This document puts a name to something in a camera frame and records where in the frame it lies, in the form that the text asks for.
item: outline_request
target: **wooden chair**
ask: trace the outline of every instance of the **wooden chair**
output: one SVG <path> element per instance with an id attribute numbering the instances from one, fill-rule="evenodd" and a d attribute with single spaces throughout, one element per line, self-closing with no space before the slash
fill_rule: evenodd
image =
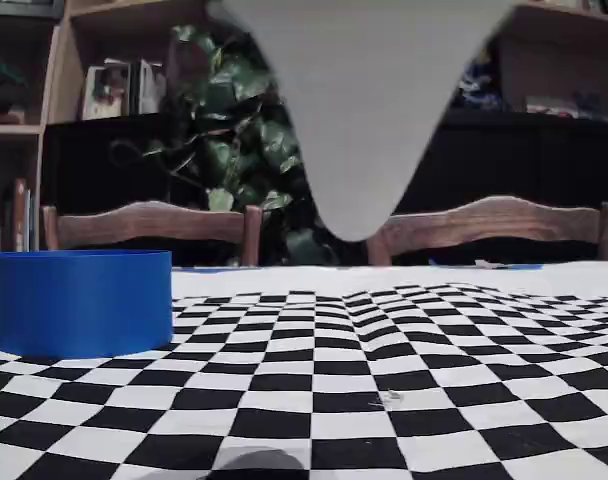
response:
<path id="1" fill-rule="evenodd" d="M 167 203 L 137 202 L 97 215 L 58 216 L 55 207 L 43 207 L 46 246 L 49 250 L 104 245 L 137 237 L 180 240 L 221 240 L 241 244 L 240 263 L 257 265 L 262 209 L 205 212 Z"/>
<path id="2" fill-rule="evenodd" d="M 387 266 L 405 252 L 491 237 L 583 241 L 597 244 L 598 258 L 608 260 L 608 203 L 601 210 L 554 208 L 497 196 L 443 212 L 395 215 L 367 240 L 368 258 L 371 265 Z"/>

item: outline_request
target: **blue cylinder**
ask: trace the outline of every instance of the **blue cylinder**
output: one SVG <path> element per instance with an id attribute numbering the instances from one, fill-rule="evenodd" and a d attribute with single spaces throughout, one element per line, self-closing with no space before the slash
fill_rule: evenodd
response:
<path id="1" fill-rule="evenodd" d="M 171 254 L 150 250 L 0 253 L 0 350 L 97 358 L 167 344 Z"/>

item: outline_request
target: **black cabinet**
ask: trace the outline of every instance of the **black cabinet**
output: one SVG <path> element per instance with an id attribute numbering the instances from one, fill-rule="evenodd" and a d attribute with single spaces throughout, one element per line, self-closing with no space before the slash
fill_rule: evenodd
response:
<path id="1" fill-rule="evenodd" d="M 608 201 L 608 123 L 451 111 L 397 212 L 443 210 L 501 194 L 599 208 Z"/>
<path id="2" fill-rule="evenodd" d="M 92 213 L 165 199 L 167 179 L 154 165 L 116 165 L 112 142 L 145 148 L 168 136 L 158 115 L 49 127 L 42 204 Z M 182 204 L 178 186 L 171 201 Z M 456 207 L 489 195 L 515 195 L 553 206 L 608 201 L 608 123 L 525 113 L 447 113 L 397 208 L 398 213 Z"/>

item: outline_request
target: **houseplant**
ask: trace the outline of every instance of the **houseplant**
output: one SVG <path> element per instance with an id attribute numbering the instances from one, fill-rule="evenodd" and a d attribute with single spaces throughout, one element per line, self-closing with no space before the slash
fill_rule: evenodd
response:
<path id="1" fill-rule="evenodd" d="M 152 140 L 143 158 L 188 185 L 198 208 L 261 206 L 263 264 L 357 258 L 360 247 L 335 238 L 317 215 L 287 108 L 252 38 L 230 26 L 178 26 L 170 62 L 163 110 L 173 135 Z"/>

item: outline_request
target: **black and white checkered pattern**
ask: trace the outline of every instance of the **black and white checkered pattern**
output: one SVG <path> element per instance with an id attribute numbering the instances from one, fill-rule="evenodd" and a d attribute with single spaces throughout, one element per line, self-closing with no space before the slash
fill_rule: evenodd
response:
<path id="1" fill-rule="evenodd" d="M 608 298 L 450 284 L 174 311 L 141 354 L 0 352 L 0 479 L 608 480 Z"/>

